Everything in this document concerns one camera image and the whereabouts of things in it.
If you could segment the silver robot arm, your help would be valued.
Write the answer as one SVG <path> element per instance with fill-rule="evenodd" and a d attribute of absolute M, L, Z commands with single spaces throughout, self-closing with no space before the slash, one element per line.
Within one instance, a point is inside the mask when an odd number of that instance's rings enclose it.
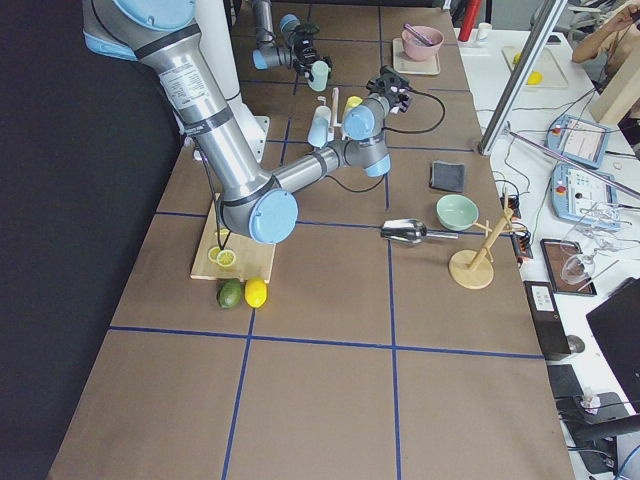
<path fill-rule="evenodd" d="M 254 66 L 259 70 L 284 66 L 310 78 L 316 62 L 323 61 L 315 48 L 317 25 L 303 23 L 296 15 L 287 14 L 279 23 L 283 44 L 276 38 L 271 15 L 270 1 L 252 1 L 256 49 L 253 51 Z"/>
<path fill-rule="evenodd" d="M 153 69 L 176 117 L 222 184 L 217 213 L 232 232 L 275 244 L 293 231 L 296 191 L 348 165 L 370 177 L 391 166 L 383 123 L 409 105 L 409 82 L 389 66 L 367 84 L 342 123 L 346 137 L 266 170 L 264 138 L 239 92 L 229 25 L 220 1 L 85 1 L 87 47 Z"/>

